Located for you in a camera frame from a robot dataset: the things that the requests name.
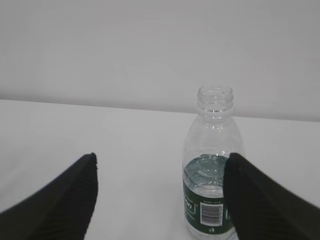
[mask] barcode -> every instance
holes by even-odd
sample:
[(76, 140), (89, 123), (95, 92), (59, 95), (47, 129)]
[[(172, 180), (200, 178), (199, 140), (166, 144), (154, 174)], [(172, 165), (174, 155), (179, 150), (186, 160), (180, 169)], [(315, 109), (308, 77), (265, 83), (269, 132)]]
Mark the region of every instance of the barcode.
[(223, 204), (212, 205), (201, 202), (200, 205), (201, 224), (210, 227), (222, 226), (224, 212)]

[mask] bottle mouth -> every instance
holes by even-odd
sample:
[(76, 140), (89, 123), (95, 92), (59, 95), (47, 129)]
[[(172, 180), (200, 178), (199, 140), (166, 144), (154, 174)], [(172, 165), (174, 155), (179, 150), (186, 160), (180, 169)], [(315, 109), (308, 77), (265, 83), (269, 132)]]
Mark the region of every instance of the bottle mouth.
[(204, 85), (199, 89), (197, 99), (197, 111), (201, 115), (221, 118), (234, 112), (233, 91), (226, 85)]

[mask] green bottle label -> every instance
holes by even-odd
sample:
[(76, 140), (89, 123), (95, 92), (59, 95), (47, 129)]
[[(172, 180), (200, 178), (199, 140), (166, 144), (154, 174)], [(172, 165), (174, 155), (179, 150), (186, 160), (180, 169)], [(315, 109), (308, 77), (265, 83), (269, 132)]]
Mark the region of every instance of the green bottle label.
[(192, 227), (205, 234), (223, 234), (232, 227), (224, 198), (209, 198), (192, 192), (183, 183), (184, 213)]

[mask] plastic water bottle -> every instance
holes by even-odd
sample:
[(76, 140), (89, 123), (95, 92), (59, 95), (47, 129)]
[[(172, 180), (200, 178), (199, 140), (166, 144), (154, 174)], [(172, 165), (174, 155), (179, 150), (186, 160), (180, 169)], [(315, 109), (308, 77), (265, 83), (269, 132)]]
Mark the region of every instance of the plastic water bottle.
[(232, 118), (232, 89), (222, 85), (201, 87), (196, 110), (198, 116), (183, 150), (185, 222), (198, 240), (237, 239), (223, 194), (230, 153), (244, 155), (243, 140)]

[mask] white table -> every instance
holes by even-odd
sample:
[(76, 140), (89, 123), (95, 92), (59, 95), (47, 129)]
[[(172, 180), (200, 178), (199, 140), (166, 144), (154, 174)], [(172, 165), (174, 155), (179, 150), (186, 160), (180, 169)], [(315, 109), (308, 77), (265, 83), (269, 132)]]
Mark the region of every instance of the white table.
[[(0, 114), (0, 211), (95, 152), (99, 194), (86, 240), (191, 240), (181, 167), (195, 115), (9, 100)], [(320, 207), (320, 123), (235, 120), (247, 158)]]

